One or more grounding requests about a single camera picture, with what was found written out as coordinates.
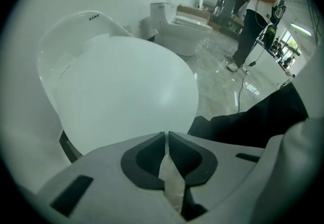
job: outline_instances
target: toilet lid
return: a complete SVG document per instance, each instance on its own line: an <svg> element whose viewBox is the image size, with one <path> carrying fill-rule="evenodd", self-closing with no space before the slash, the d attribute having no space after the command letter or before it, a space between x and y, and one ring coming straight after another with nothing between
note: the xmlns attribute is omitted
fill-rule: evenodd
<svg viewBox="0 0 324 224"><path fill-rule="evenodd" d="M188 17L184 17L184 16L176 16L174 19L175 24L181 24L181 25L185 25L185 26L189 26L189 27L193 27L193 28L197 28L200 30L205 30L205 31L212 31L213 28L207 24L201 23L197 20L188 18Z"/></svg>
<svg viewBox="0 0 324 224"><path fill-rule="evenodd" d="M187 133L198 106L189 66L175 53L134 37L114 36L73 61L56 89L57 112L83 155L160 131Z"/></svg>

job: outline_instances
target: black pants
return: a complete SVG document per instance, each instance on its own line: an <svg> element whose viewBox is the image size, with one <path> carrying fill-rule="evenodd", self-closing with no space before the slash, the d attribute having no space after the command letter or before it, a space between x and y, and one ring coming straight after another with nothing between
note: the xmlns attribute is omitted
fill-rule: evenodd
<svg viewBox="0 0 324 224"><path fill-rule="evenodd" d="M247 9L247 14L244 19L244 27L238 40L237 51L233 55L233 59L238 67L244 64L245 59L251 52L256 38L266 26L267 22L260 14L256 14L253 10Z"/></svg>
<svg viewBox="0 0 324 224"><path fill-rule="evenodd" d="M210 121L196 117L189 134L211 141L265 148L271 137L284 134L307 117L302 100L289 83L247 112L217 116Z"/></svg>

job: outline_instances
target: white shirt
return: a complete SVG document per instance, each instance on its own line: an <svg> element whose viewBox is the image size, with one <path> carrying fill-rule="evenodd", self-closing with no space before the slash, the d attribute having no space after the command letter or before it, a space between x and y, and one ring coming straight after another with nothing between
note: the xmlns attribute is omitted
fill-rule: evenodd
<svg viewBox="0 0 324 224"><path fill-rule="evenodd" d="M269 23L272 13L272 7L278 5L280 0L277 0L275 3L263 2L261 0L250 0L247 9L251 9L260 14L264 20Z"/></svg>

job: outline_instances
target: tiled floor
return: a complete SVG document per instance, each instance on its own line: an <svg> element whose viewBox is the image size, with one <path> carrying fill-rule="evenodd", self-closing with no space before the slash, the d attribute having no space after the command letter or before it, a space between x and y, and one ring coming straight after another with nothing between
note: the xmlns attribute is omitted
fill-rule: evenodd
<svg viewBox="0 0 324 224"><path fill-rule="evenodd" d="M182 57L189 65L197 80L199 103L197 116L210 120L214 116L238 112L238 94L245 75L243 70L233 73L226 69L230 58L237 49L237 42L219 32L197 47L192 57ZM276 91L276 87L260 72L248 67L249 74L244 80L240 95L240 112ZM159 178L165 181L165 195L177 212L181 211L184 180L177 171L168 152L160 166Z"/></svg>

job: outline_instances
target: ceiling light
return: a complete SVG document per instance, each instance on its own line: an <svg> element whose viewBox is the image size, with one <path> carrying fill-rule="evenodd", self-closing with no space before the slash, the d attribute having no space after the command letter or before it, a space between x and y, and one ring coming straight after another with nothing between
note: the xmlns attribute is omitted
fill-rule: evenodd
<svg viewBox="0 0 324 224"><path fill-rule="evenodd" d="M309 36L312 36L312 34L310 33L310 31L307 31L306 29L304 29L304 28L302 28L302 27L300 27L300 26L298 26L298 25L296 25L296 24L293 24L293 23L291 23L291 25L292 25L293 27L297 28L298 30L300 30L300 31L302 31L302 32L304 32L304 33L306 33L306 34L308 34Z"/></svg>

